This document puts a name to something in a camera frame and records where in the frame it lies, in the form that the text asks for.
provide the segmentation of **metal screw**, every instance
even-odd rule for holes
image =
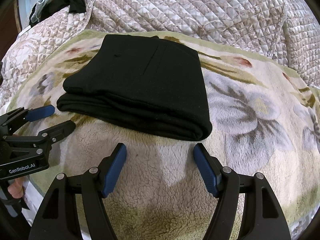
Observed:
[[[64,178],[64,174],[63,173],[59,173],[58,175],[57,175],[57,179],[63,179]]]
[[[263,179],[263,178],[264,178],[263,174],[260,173],[260,172],[258,172],[258,173],[256,174],[256,176],[257,176],[258,179]]]
[[[231,168],[229,167],[223,167],[222,170],[225,172],[225,173],[230,173],[231,172]]]
[[[97,167],[92,167],[90,170],[89,170],[90,173],[94,174],[94,173],[97,173],[98,172],[98,168]]]

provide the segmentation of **blue gripper pad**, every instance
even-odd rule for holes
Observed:
[[[40,120],[50,115],[53,115],[54,111],[55,111],[55,108],[52,105],[32,109],[32,110],[29,110],[29,112],[27,113],[26,120],[29,122]]]
[[[193,158],[198,166],[207,191],[214,197],[217,197],[219,194],[219,190],[217,187],[217,177],[198,145],[196,145],[193,149]]]
[[[104,197],[107,197],[110,193],[113,192],[126,158],[127,148],[125,147],[125,145],[122,145],[105,176],[104,187],[102,190],[102,194]]]

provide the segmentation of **finger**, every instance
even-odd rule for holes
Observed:
[[[12,195],[13,198],[22,198],[23,197],[23,188],[21,188],[20,192]]]
[[[11,195],[15,195],[18,194],[22,189],[22,185],[19,185],[16,181],[14,183],[12,183],[9,187],[8,187],[8,192]]]
[[[22,187],[22,185],[23,185],[23,177],[15,179],[14,182]]]

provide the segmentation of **floral quilt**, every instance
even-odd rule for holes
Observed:
[[[56,106],[64,93],[64,79],[95,56],[105,35],[112,34],[85,30],[59,47],[23,83],[8,111]],[[295,239],[320,203],[319,91],[308,88],[294,70],[257,53],[172,32],[130,35],[157,35],[198,51],[213,127],[202,143],[210,155],[238,173],[265,174]],[[207,192],[193,161],[196,142],[149,135],[58,110],[25,125],[19,133],[35,135],[69,119],[76,123],[76,130],[54,145],[50,168],[30,176],[41,195],[58,173],[83,173],[123,142],[127,160],[114,192],[104,200],[118,239],[203,238],[217,200]],[[28,194],[26,200],[39,207]],[[231,239],[237,238],[243,207],[241,195]],[[78,210],[86,231],[83,208]]]

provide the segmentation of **folded black pants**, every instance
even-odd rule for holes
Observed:
[[[60,111],[179,140],[212,131],[198,53],[173,41],[108,34],[63,88]]]

